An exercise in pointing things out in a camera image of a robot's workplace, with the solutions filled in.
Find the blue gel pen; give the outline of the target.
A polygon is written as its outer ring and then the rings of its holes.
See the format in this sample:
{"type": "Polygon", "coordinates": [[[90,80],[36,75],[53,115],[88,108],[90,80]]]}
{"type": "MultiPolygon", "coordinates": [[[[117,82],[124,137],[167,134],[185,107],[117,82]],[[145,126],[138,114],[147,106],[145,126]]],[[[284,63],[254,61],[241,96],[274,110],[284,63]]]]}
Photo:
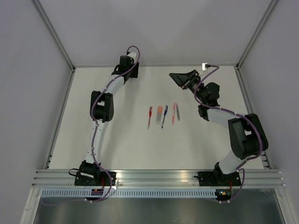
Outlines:
{"type": "Polygon", "coordinates": [[[164,110],[164,115],[163,115],[163,120],[162,120],[162,124],[161,124],[161,128],[164,128],[164,123],[165,123],[165,117],[167,115],[168,112],[168,105],[165,106],[165,110],[164,110]]]}

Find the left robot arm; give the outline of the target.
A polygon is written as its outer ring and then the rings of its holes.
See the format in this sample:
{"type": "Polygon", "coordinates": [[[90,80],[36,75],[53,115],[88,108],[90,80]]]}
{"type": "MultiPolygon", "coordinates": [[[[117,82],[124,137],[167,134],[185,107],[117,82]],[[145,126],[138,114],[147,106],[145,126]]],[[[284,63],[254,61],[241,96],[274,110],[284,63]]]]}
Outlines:
{"type": "Polygon", "coordinates": [[[138,78],[139,56],[135,52],[127,52],[120,57],[120,62],[114,68],[110,80],[101,91],[91,93],[90,116],[93,121],[89,149],[79,168],[75,168],[75,186],[115,185],[116,172],[104,171],[100,156],[104,136],[108,124],[114,116],[114,95],[130,78],[138,78]]]}

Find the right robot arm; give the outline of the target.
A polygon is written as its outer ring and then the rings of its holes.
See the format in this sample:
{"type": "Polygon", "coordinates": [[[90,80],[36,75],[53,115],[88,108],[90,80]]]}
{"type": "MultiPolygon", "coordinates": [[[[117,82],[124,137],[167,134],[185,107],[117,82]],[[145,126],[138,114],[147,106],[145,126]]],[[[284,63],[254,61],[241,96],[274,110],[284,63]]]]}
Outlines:
{"type": "Polygon", "coordinates": [[[199,116],[217,123],[229,132],[231,151],[213,171],[199,171],[195,178],[200,186],[241,186],[239,171],[248,161],[258,158],[269,143],[259,117],[255,113],[241,115],[221,108],[218,104],[220,86],[214,82],[203,83],[196,70],[188,73],[170,73],[172,80],[183,90],[190,90],[199,103],[199,116]]]}

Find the purple grey marker pen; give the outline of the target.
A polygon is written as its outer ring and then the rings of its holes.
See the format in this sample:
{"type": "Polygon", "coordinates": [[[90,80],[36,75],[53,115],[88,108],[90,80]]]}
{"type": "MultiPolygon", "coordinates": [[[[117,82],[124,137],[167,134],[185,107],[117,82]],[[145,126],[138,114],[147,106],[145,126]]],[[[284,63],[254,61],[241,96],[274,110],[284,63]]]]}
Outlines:
{"type": "Polygon", "coordinates": [[[176,112],[177,112],[177,120],[180,121],[180,113],[179,113],[178,104],[176,104],[176,112]]]}

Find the orange highlighter pen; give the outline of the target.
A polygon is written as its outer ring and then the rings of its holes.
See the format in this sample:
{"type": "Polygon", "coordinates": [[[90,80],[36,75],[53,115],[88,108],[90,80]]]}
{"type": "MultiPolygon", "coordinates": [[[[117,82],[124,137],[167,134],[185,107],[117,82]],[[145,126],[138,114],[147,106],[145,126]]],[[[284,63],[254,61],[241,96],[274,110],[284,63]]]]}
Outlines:
{"type": "Polygon", "coordinates": [[[163,107],[159,106],[157,108],[157,116],[156,116],[156,121],[155,121],[156,125],[159,125],[161,123],[162,112],[163,112],[163,107]]]}

